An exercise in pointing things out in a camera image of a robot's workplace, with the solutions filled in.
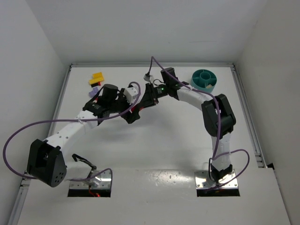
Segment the red lego brick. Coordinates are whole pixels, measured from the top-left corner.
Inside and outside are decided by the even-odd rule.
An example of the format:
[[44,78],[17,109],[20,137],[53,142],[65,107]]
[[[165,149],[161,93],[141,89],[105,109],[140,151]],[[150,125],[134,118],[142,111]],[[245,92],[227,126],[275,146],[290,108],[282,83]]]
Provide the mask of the red lego brick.
[[140,112],[142,109],[143,109],[142,106],[135,105],[135,106],[131,109],[131,113],[138,113],[138,112]]

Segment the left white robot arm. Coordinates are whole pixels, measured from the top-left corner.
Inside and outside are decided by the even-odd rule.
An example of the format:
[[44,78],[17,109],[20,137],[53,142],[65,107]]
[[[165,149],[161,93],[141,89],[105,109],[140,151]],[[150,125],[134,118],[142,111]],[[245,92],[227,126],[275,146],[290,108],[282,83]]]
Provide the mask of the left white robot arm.
[[46,139],[36,139],[30,146],[27,172],[50,187],[64,180],[88,181],[96,166],[73,154],[73,161],[65,160],[75,142],[107,120],[110,114],[126,117],[137,103],[141,87],[131,82],[127,88],[105,84],[82,108],[75,119]]

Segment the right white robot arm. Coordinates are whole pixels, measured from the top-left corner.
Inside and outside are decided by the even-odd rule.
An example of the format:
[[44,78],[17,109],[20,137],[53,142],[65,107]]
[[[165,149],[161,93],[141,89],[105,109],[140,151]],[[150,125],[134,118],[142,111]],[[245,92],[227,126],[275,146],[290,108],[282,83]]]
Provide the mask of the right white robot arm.
[[175,75],[172,67],[161,70],[163,82],[154,86],[154,79],[150,73],[144,76],[145,94],[137,105],[137,111],[153,106],[158,99],[170,96],[178,101],[188,103],[201,110],[204,127],[212,139],[213,153],[209,162],[209,177],[219,183],[222,178],[233,171],[230,160],[230,138],[236,118],[224,94],[217,96],[210,92],[198,90],[193,85],[182,82]]

